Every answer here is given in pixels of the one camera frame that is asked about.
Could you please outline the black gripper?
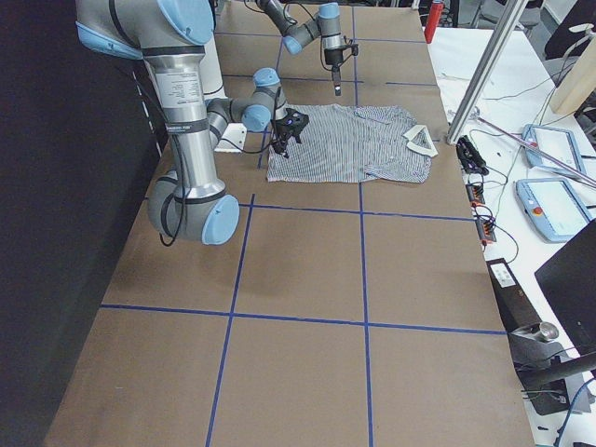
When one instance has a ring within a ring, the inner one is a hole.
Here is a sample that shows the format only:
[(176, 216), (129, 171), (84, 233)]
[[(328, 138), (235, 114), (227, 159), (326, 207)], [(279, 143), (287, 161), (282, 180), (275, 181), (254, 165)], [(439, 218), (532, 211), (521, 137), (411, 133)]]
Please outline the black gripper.
[(342, 94), (342, 80), (340, 67), (344, 63), (344, 47), (324, 49), (324, 65), (327, 70), (332, 71), (332, 83), (335, 96)]
[(309, 116), (303, 114), (295, 109), (287, 108), (286, 114), (273, 121), (272, 147), (279, 149), (279, 153), (289, 158), (287, 145), (291, 138), (294, 138), (297, 143), (302, 143), (300, 134), (304, 128), (309, 124)]

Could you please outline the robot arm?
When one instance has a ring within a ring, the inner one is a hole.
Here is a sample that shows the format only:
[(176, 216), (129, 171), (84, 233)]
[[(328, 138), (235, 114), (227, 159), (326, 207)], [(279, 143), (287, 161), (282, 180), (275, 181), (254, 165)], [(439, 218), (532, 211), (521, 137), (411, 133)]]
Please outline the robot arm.
[(288, 106), (278, 74), (257, 71), (247, 99), (206, 100), (202, 77), (212, 57), (213, 11), (207, 1), (79, 1), (81, 43), (94, 51), (143, 61), (156, 89), (169, 134), (174, 167), (159, 177), (148, 214), (161, 241), (221, 245), (235, 233), (239, 205), (219, 179), (214, 150), (231, 123), (249, 131), (274, 131), (273, 148), (284, 153), (309, 118)]
[(281, 5), (279, 1), (255, 1), (257, 9), (250, 7), (248, 1), (244, 1), (244, 5), (253, 12), (265, 14), (275, 24), (282, 36), (283, 45), (292, 55), (300, 53), (319, 39), (321, 65), (331, 73), (334, 94), (342, 94), (341, 67), (346, 61), (345, 52), (351, 51), (348, 58), (357, 55), (358, 45), (353, 45), (353, 41), (342, 33), (337, 3), (320, 5), (314, 16), (306, 9), (310, 20), (302, 24), (291, 16), (288, 6)]

